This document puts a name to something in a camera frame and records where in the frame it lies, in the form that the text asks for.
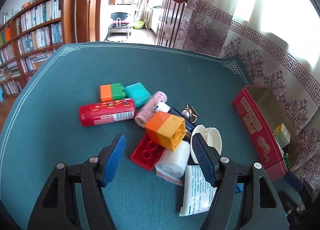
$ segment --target teal box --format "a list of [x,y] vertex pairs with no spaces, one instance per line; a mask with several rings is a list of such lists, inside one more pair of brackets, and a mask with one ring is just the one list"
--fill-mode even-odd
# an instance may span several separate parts
[[128,98],[134,101],[136,108],[144,105],[150,98],[151,94],[142,85],[142,83],[135,83],[124,88]]

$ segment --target yellow-green plastic bowl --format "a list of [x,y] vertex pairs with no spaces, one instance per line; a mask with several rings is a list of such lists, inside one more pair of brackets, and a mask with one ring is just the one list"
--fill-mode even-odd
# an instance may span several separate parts
[[136,21],[134,23],[134,28],[135,29],[141,29],[141,28],[143,28],[143,26],[144,26],[144,22],[143,21]]

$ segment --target pink cylindrical container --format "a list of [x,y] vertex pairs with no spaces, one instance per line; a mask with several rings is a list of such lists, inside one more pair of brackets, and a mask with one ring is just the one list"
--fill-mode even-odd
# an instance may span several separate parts
[[166,102],[167,96],[164,92],[156,92],[150,100],[141,108],[141,110],[138,112],[137,116],[135,116],[134,120],[136,123],[144,128],[146,123],[152,118],[152,116],[155,114],[154,108],[159,102]]

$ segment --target silver bolt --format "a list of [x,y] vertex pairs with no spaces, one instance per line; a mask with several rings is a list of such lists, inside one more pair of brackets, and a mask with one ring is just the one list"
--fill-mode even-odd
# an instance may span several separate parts
[[98,161],[98,158],[97,157],[91,157],[89,159],[90,163],[96,163]]
[[62,169],[64,168],[64,164],[63,163],[58,163],[57,164],[57,169]]
[[256,163],[254,164],[254,167],[257,168],[257,169],[261,169],[261,168],[262,168],[261,164],[258,163],[258,162],[256,162]]
[[220,161],[223,162],[223,163],[228,163],[229,159],[227,157],[221,157]]

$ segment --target white border pattern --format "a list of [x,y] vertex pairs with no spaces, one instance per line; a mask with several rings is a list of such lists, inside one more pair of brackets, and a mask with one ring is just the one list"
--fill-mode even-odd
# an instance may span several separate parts
[[127,47],[127,48],[141,48],[141,49],[148,49],[148,50],[156,50],[156,51],[163,51],[163,52],[173,52],[173,53],[177,53],[177,54],[183,54],[183,55],[188,55],[188,56],[194,56],[197,58],[202,58],[202,59],[206,59],[209,61],[214,61],[217,63],[222,64],[224,67],[229,68],[230,70],[233,71],[233,73],[235,74],[239,74],[241,76],[241,78],[243,79],[243,81],[245,82],[246,85],[250,85],[250,83],[248,82],[248,80],[246,79],[245,75],[243,74],[242,70],[240,69],[238,63],[236,61],[223,61],[223,59],[218,58],[218,57],[214,57],[214,56],[201,56],[201,55],[195,55],[193,53],[187,53],[184,51],[177,51],[177,49],[167,49],[166,47],[147,47],[147,46],[137,46],[137,45],[115,45],[115,44],[101,44],[101,45],[74,45],[74,46],[65,46],[62,48],[62,51],[60,53],[58,53],[57,55],[52,56],[48,61],[49,63],[42,68],[38,75],[36,76],[36,78],[32,81],[32,84],[30,85],[30,87],[27,89],[27,91],[24,92],[24,95],[22,96],[22,98],[20,99],[18,106],[16,107],[12,119],[10,120],[10,123],[7,127],[7,130],[5,132],[5,136],[4,136],[4,141],[2,143],[1,146],[1,152],[0,152],[0,198],[1,198],[1,171],[2,171],[2,161],[3,161],[3,157],[4,157],[4,151],[5,148],[7,146],[7,142],[8,142],[8,138],[11,132],[11,129],[13,127],[14,121],[16,120],[18,113],[20,112],[20,109],[23,105],[23,103],[25,102],[25,100],[27,99],[28,95],[30,94],[30,92],[33,90],[34,86],[38,83],[38,81],[40,80],[40,78],[44,75],[44,73],[48,70],[48,68],[50,66],[53,65],[53,63],[60,57],[60,56],[65,56],[70,52],[73,51],[78,51],[81,48],[86,48],[86,47]]

